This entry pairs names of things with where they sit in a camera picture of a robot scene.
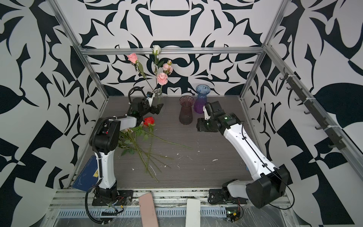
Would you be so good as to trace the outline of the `blue book yellow label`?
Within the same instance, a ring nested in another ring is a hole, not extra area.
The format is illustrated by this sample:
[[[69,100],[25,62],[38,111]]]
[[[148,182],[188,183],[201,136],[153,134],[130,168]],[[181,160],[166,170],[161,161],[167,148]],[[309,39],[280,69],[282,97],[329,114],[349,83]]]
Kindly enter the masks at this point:
[[[98,181],[98,165],[95,155],[93,155],[80,174],[78,174],[74,184],[73,189],[78,189],[83,192],[87,192],[92,186],[94,186]]]

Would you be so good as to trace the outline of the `pink spray roses stem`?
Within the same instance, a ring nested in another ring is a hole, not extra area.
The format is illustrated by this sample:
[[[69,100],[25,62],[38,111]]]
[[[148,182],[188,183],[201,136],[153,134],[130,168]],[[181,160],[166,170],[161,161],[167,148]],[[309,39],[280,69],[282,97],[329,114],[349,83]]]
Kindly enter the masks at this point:
[[[162,71],[157,74],[157,83],[160,85],[160,90],[162,90],[163,86],[168,83],[168,77],[173,73],[174,68],[172,67],[172,61],[168,60],[167,63],[164,63],[161,67]]]

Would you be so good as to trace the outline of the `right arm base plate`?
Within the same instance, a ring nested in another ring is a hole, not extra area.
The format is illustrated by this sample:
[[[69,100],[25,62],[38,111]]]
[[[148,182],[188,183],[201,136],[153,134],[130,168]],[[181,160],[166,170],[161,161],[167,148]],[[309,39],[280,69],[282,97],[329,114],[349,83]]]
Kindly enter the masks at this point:
[[[220,204],[247,204],[245,198],[234,198],[227,189],[209,189],[208,203],[211,205]]]

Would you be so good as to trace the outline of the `aluminium frame rail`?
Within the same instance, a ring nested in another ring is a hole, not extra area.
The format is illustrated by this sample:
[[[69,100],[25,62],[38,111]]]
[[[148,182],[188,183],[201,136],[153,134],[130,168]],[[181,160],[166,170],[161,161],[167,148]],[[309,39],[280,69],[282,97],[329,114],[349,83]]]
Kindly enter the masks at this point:
[[[99,48],[86,49],[81,48],[81,53],[86,56],[90,55],[129,55],[135,54],[152,54],[151,48]],[[263,51],[262,47],[192,47],[192,48],[162,48],[162,54],[259,54]]]

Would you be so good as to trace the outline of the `dark red glass vase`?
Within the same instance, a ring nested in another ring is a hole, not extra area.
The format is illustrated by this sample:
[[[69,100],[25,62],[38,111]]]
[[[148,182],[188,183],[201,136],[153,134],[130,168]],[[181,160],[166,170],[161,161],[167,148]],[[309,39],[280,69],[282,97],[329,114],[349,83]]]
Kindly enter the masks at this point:
[[[179,114],[179,121],[183,125],[189,125],[193,121],[192,107],[194,105],[194,98],[191,96],[182,96],[179,99],[181,110]]]

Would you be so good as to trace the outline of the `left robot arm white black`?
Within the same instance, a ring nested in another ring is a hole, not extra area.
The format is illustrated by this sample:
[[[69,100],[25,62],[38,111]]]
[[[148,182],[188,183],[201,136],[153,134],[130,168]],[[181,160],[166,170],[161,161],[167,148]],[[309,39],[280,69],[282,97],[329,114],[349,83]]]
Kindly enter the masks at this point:
[[[104,218],[96,219],[88,208],[88,195],[93,192],[93,206],[109,205],[114,209],[110,215],[118,215],[123,209],[117,209],[116,204],[121,198],[117,190],[117,180],[114,174],[114,152],[119,144],[119,133],[125,129],[140,126],[143,117],[148,114],[159,114],[164,104],[152,105],[157,92],[145,93],[141,87],[134,87],[128,93],[129,108],[122,116],[99,118],[91,133],[89,145],[92,148],[97,163],[98,180],[86,191],[85,209],[87,216],[96,224],[104,225]]]

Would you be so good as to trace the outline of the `pink flat paddle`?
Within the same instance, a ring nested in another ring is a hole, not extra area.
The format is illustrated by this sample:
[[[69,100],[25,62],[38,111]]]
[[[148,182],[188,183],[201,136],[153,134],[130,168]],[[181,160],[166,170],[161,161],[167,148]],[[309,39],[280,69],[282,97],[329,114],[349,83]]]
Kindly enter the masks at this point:
[[[143,227],[159,227],[152,193],[139,197],[140,215]]]

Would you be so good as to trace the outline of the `pink rose single stem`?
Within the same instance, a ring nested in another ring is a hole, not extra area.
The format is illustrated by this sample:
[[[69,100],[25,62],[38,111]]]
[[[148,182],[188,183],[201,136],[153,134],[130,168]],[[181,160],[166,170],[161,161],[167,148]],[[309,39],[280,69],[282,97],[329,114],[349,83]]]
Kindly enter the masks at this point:
[[[130,55],[127,56],[128,61],[130,61],[130,63],[134,66],[135,71],[140,74],[143,79],[146,81],[146,83],[149,85],[149,87],[151,88],[152,91],[154,91],[154,88],[151,86],[151,84],[148,82],[146,73],[144,72],[144,68],[143,65],[141,64],[141,62],[139,61],[137,55],[135,53],[132,53]]]

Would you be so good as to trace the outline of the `white rose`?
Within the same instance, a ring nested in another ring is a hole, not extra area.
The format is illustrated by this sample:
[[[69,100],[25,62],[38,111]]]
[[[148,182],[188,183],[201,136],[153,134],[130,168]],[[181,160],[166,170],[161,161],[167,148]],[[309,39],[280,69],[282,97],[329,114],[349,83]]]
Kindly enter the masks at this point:
[[[154,75],[156,77],[156,89],[155,89],[155,93],[159,96],[162,95],[162,84],[159,84],[159,81],[163,82],[162,79],[160,79],[159,77],[159,70],[162,67],[162,65],[164,64],[164,61],[160,61],[159,60],[159,55],[161,53],[161,47],[159,45],[153,45],[152,47],[152,54],[153,54],[153,65],[155,67],[154,69]]]

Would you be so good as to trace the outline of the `clear glass vase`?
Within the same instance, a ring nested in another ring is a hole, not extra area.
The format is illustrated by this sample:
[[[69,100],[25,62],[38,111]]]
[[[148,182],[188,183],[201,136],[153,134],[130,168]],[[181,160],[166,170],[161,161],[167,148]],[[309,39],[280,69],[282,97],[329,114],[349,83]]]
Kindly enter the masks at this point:
[[[163,93],[161,88],[157,88],[154,90],[154,97],[153,97],[153,103],[152,105],[157,106],[159,104],[164,103]]]

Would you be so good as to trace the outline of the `blue purple glass vase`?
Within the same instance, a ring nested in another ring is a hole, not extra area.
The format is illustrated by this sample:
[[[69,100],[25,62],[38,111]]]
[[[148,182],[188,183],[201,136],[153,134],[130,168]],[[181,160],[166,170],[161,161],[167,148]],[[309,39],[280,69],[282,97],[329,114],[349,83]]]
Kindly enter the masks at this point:
[[[207,95],[211,92],[211,89],[208,85],[200,84],[196,87],[197,99],[194,103],[194,111],[196,113],[202,114],[204,113],[203,107],[207,103]]]

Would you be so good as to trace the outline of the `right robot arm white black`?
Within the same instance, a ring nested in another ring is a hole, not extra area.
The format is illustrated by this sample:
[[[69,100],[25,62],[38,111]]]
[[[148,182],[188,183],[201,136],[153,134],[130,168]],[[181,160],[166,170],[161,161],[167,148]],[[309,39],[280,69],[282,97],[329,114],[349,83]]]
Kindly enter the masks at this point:
[[[204,117],[199,118],[199,132],[219,132],[235,148],[245,163],[252,180],[248,183],[233,179],[222,185],[221,199],[210,195],[209,203],[231,203],[246,199],[256,208],[271,205],[283,197],[290,174],[285,168],[277,168],[249,137],[244,122],[234,113],[225,113],[219,102],[207,102],[203,107]]]

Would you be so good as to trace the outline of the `white flat paddle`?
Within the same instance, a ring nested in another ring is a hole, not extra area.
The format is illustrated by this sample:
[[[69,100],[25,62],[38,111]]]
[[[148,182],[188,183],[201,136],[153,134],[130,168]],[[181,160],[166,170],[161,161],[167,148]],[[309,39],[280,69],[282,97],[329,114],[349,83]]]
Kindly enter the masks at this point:
[[[185,227],[200,227],[200,200],[188,199],[186,207]]]

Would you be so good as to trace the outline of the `wall hook rack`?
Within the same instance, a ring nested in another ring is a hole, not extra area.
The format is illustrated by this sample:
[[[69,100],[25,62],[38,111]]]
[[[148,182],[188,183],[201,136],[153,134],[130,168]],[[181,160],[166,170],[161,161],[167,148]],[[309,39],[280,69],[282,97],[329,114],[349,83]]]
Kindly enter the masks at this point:
[[[315,129],[323,130],[331,140],[332,144],[329,144],[328,147],[339,150],[345,149],[347,145],[343,140],[342,133],[339,131],[340,127],[328,117],[327,112],[323,110],[318,100],[307,90],[297,75],[289,74],[286,68],[283,69],[283,74],[281,79],[285,80],[290,86],[287,89],[294,91],[298,96],[295,101],[302,103],[307,108],[304,113],[312,115],[318,123]]]

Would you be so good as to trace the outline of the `red rose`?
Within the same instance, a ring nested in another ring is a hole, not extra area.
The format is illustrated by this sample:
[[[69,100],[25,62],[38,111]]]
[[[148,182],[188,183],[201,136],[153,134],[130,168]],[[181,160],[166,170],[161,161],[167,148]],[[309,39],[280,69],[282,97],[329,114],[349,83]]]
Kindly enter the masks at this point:
[[[191,149],[188,146],[181,145],[181,144],[178,144],[178,143],[175,143],[175,142],[171,142],[171,141],[167,141],[167,140],[164,140],[164,139],[156,136],[154,134],[155,119],[153,117],[147,117],[147,118],[145,118],[144,121],[143,121],[143,127],[147,128],[147,130],[144,130],[144,132],[148,136],[152,136],[152,137],[154,137],[154,138],[156,138],[156,139],[158,139],[158,140],[160,140],[162,142],[168,143],[168,144],[172,144],[172,145],[176,145],[176,146],[179,146],[179,147]]]

